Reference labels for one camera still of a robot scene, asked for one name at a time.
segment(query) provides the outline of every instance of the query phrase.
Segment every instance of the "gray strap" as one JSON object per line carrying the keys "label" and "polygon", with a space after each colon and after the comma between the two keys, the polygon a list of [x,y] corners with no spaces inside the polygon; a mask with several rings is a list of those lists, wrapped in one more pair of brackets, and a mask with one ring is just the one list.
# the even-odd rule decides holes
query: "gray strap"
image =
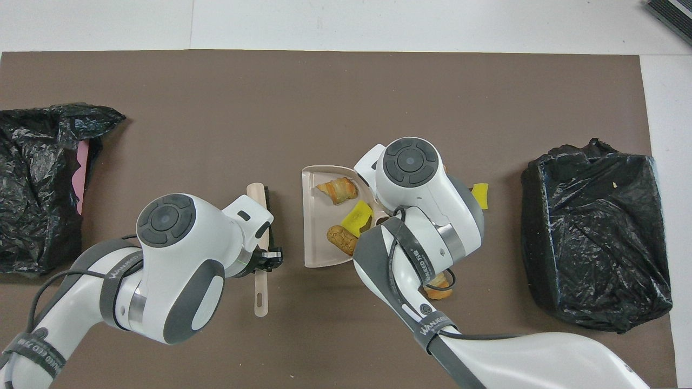
{"label": "gray strap", "polygon": [[142,262],[142,251],[136,251],[123,258],[103,278],[99,308],[103,321],[108,325],[128,331],[116,320],[116,299],[122,279],[129,275],[128,270]]}
{"label": "gray strap", "polygon": [[456,328],[454,322],[451,321],[446,314],[442,311],[434,311],[418,323],[418,328],[413,332],[413,337],[416,338],[416,342],[430,354],[428,345],[430,345],[430,342],[436,337],[439,331],[448,325]]}
{"label": "gray strap", "polygon": [[17,353],[41,366],[53,379],[67,363],[62,354],[53,345],[46,342],[43,337],[27,332],[17,335],[12,343],[2,352],[0,368],[10,360],[12,353]]}
{"label": "gray strap", "polygon": [[428,254],[423,250],[423,246],[401,219],[391,217],[382,223],[382,226],[384,226],[399,243],[408,261],[411,262],[413,268],[416,269],[416,273],[422,285],[428,284],[435,278],[435,270],[433,269],[433,264],[430,262]]}

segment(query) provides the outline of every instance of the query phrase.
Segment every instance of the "black plastic bag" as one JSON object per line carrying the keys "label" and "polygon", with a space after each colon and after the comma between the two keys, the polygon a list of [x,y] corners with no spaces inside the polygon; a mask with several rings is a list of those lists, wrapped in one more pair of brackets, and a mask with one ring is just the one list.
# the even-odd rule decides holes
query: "black plastic bag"
{"label": "black plastic bag", "polygon": [[0,273],[46,273],[81,253],[78,143],[90,140],[92,166],[99,137],[124,119],[84,103],[0,111]]}
{"label": "black plastic bag", "polygon": [[522,254],[549,314],[624,333],[673,306],[653,159],[598,139],[552,149],[522,173]]}

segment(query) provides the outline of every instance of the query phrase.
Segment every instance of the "white robotic arm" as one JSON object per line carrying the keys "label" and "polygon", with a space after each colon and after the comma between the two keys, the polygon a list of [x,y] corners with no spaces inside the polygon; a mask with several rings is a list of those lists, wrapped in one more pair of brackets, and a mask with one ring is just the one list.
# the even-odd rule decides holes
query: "white robotic arm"
{"label": "white robotic arm", "polygon": [[225,278],[281,264],[280,252],[255,250],[272,221],[245,195],[223,210],[189,194],[154,200],[137,221],[141,248],[113,239],[75,261],[46,308],[3,352],[1,382],[6,389],[49,387],[100,321],[167,344],[190,338],[214,314]]}
{"label": "white robotic arm", "polygon": [[416,341],[464,388],[648,388],[613,352],[584,336],[467,336],[419,292],[480,247],[483,215],[420,138],[375,146],[355,170],[393,216],[363,233],[354,264]]}

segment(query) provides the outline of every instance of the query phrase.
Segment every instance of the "croissant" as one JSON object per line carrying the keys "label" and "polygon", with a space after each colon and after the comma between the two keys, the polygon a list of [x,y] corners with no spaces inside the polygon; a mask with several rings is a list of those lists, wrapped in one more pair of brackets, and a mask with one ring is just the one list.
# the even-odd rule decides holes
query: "croissant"
{"label": "croissant", "polygon": [[335,206],[348,199],[355,199],[358,196],[356,186],[346,177],[321,183],[317,185],[317,189],[331,197],[331,202]]}
{"label": "croissant", "polygon": [[358,243],[358,238],[342,226],[329,227],[327,240],[350,257],[353,256],[353,252],[356,250],[356,243]]}
{"label": "croissant", "polygon": [[[447,282],[447,279],[444,277],[444,273],[438,274],[437,277],[433,278],[428,284],[438,288],[449,287],[449,282]],[[452,289],[449,289],[448,291],[436,291],[428,287],[423,287],[423,290],[428,294],[428,298],[433,300],[442,300],[443,298],[449,297],[452,294]]]}

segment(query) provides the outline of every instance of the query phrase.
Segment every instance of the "brown table mat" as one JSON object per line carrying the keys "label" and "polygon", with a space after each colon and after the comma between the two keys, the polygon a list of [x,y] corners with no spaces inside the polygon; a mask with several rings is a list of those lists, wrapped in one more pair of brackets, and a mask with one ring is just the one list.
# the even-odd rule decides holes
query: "brown table mat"
{"label": "brown table mat", "polygon": [[[177,346],[96,325],[54,388],[450,388],[453,381],[350,263],[303,267],[300,171],[353,166],[376,143],[427,138],[453,175],[490,184],[483,247],[435,303],[463,332],[565,331],[601,341],[651,386],[675,386],[668,316],[624,335],[534,304],[520,256],[520,172],[599,137],[650,154],[639,59],[603,55],[152,51],[4,53],[0,109],[83,101],[128,116],[105,141],[84,204],[84,248],[134,231],[170,192],[223,208],[269,186],[285,263],[269,314],[253,279],[227,280],[212,322]],[[0,277],[0,345],[24,328],[38,281]]]}

